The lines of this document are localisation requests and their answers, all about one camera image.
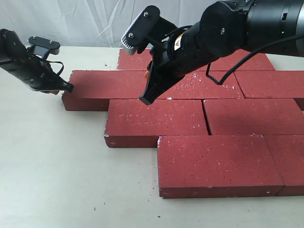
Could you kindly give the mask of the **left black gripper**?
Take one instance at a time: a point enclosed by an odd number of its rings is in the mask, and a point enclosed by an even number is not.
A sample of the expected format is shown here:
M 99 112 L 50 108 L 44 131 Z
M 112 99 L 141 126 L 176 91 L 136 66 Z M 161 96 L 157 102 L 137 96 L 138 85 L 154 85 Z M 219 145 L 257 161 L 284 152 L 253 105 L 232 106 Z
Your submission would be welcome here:
M 49 54 L 56 55 L 57 51 L 44 49 L 33 51 L 25 49 L 22 51 L 0 51 L 0 67 L 18 80 L 27 85 L 31 90 L 43 93 L 57 94 L 60 91 L 71 93 L 73 85 L 63 80 L 51 68 L 47 61 Z

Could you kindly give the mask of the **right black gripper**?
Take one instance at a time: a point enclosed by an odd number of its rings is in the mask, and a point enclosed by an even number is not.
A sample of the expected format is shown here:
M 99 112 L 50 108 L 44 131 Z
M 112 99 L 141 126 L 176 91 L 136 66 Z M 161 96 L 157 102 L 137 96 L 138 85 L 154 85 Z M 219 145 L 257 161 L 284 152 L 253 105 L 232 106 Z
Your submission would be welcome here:
M 196 23 L 172 34 L 164 42 L 165 51 L 151 50 L 152 61 L 147 66 L 149 77 L 147 87 L 139 97 L 141 102 L 151 105 L 186 74 L 218 60 L 219 57 L 210 53 L 201 42 L 199 29 L 200 25 Z

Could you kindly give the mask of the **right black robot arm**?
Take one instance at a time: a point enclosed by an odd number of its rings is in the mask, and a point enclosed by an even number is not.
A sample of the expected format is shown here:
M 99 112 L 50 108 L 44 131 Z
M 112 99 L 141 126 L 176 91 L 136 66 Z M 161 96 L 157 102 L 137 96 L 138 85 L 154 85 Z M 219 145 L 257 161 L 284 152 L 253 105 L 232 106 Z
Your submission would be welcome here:
M 221 85 L 258 53 L 304 55 L 304 3 L 301 0 L 219 0 L 208 6 L 200 21 L 161 33 L 151 49 L 148 81 L 140 100 L 152 104 L 188 73 L 210 67 L 239 49 L 248 55 L 221 79 Z

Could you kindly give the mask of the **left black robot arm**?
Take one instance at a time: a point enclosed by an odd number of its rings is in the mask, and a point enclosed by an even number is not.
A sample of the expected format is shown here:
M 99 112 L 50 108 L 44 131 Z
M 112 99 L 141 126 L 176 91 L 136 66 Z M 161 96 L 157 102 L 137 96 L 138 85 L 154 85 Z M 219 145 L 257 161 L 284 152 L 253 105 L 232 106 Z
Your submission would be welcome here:
M 46 38 L 31 36 L 28 39 L 30 47 L 19 39 L 17 33 L 8 29 L 0 30 L 0 67 L 31 90 L 45 94 L 58 94 L 59 91 L 72 92 L 74 86 L 60 77 L 64 69 L 56 73 L 48 60 L 50 54 L 57 55 L 60 43 Z

